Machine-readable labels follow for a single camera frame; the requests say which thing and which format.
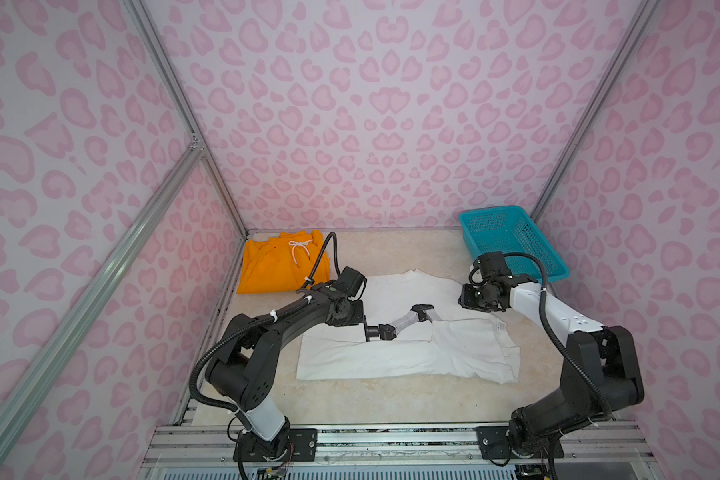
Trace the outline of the white patterned garment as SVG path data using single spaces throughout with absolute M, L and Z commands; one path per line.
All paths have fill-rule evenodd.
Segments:
M 303 335 L 298 379 L 452 375 L 517 382 L 520 349 L 505 323 L 462 308 L 461 290 L 454 280 L 419 270 L 369 278 L 360 324 L 321 324 Z

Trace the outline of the orange shorts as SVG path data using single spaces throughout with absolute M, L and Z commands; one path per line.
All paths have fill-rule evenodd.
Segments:
M 243 264 L 237 291 L 240 294 L 261 294 L 295 291 L 307 278 L 316 283 L 330 279 L 330 260 L 326 253 L 314 274 L 323 235 L 314 230 L 281 233 L 263 241 L 248 240 L 243 251 Z

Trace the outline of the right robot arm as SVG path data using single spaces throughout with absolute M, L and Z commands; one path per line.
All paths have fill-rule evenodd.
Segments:
M 513 411 L 504 438 L 489 457 L 555 455 L 559 440 L 640 404 L 645 392 L 632 334 L 607 327 L 551 295 L 526 276 L 466 283 L 459 304 L 486 313 L 515 310 L 545 332 L 563 358 L 559 386 Z

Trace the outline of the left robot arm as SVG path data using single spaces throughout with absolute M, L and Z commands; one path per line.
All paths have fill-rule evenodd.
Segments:
M 361 300 L 327 285 L 266 314 L 240 314 L 193 367 L 190 397 L 231 412 L 244 427 L 244 444 L 279 460 L 290 450 L 290 422 L 271 396 L 282 349 L 315 326 L 356 326 L 363 318 Z

